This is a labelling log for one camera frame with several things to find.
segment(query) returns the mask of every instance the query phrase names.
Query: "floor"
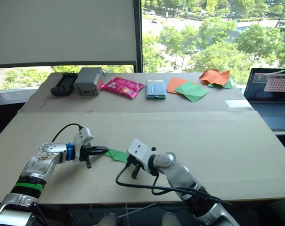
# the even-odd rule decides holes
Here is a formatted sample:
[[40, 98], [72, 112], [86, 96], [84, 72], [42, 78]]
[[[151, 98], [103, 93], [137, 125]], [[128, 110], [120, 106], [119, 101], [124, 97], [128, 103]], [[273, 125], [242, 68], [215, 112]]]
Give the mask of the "floor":
[[[23, 104], [1, 105], [0, 106], [0, 133], [6, 125], [15, 116], [18, 109]], [[285, 147], [285, 136], [278, 137]], [[127, 205], [74, 205], [59, 206], [51, 205], [48, 207], [59, 209], [67, 208], [72, 215], [73, 220], [69, 224], [71, 226], [95, 225], [99, 220], [110, 213], [115, 213], [118, 218], [119, 225], [128, 226], [159, 226], [164, 213], [172, 212], [179, 219], [182, 226], [198, 225], [188, 212], [187, 207], [182, 203], [165, 203], [155, 204], [149, 208], [136, 211], [137, 208], [146, 207], [148, 204], [129, 204]], [[241, 226], [285, 226], [285, 200], [277, 201], [253, 201], [253, 202], [234, 202], [233, 207], [228, 209]], [[48, 218], [50, 225], [63, 225], [57, 220]], [[44, 225], [40, 220], [34, 221], [33, 225]]]

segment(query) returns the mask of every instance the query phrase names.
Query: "orange origami paper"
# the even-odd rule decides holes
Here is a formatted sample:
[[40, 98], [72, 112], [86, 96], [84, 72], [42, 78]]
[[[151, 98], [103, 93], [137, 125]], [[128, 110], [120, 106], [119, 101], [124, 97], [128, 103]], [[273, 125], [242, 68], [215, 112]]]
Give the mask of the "orange origami paper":
[[178, 86], [182, 85], [183, 83], [185, 83], [185, 82], [187, 82], [187, 81], [188, 81], [188, 80], [180, 79], [180, 78], [175, 78], [175, 77], [174, 77], [174, 78], [171, 79], [170, 83], [169, 83], [168, 86], [166, 87], [166, 90], [167, 90], [167, 92], [169, 92], [169, 93], [174, 93], [174, 94], [181, 95], [180, 93], [177, 93], [177, 92], [175, 91], [175, 89], [176, 89]]
[[201, 76], [200, 80], [203, 85], [207, 84], [218, 84], [225, 85], [229, 79], [230, 70], [219, 73], [217, 69], [205, 71]]

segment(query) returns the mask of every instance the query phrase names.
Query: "pink snack bag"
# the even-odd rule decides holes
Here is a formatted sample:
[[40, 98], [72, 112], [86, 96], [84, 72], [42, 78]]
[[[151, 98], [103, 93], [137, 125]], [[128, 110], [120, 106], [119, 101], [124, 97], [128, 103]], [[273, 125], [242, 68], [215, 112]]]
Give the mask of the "pink snack bag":
[[134, 98], [143, 87], [145, 87], [145, 85], [142, 83], [114, 77], [109, 82], [102, 85], [101, 88], [126, 97]]

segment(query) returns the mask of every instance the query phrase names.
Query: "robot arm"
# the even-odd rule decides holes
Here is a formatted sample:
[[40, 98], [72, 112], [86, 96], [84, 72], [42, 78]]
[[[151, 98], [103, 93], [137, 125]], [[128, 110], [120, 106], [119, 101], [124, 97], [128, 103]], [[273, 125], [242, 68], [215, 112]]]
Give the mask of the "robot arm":
[[0, 224], [25, 226], [32, 216], [39, 197], [57, 164], [73, 160], [85, 161], [91, 168], [90, 155], [108, 151], [104, 146], [91, 146], [93, 139], [87, 127], [80, 126], [74, 136], [73, 144], [46, 143], [39, 147], [38, 153], [32, 157], [11, 190], [0, 204]]
[[[136, 165], [132, 177], [136, 178], [140, 168], [157, 176], [158, 173], [165, 174], [172, 188], [192, 188], [210, 196], [205, 187], [190, 174], [176, 158], [174, 153], [158, 154], [155, 148], [149, 148], [139, 140], [134, 140], [128, 152], [129, 161]], [[219, 222], [219, 225], [239, 226], [235, 219], [220, 204], [213, 199], [206, 199], [204, 196], [185, 194], [177, 192], [180, 199], [189, 207], [194, 218], [204, 225], [212, 225]]]

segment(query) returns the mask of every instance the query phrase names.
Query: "laptop screen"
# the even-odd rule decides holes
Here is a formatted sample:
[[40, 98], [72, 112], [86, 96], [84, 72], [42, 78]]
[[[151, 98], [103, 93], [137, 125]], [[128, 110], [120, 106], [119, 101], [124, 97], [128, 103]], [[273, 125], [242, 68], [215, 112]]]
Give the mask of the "laptop screen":
[[248, 101], [285, 103], [285, 69], [251, 69], [244, 96]]

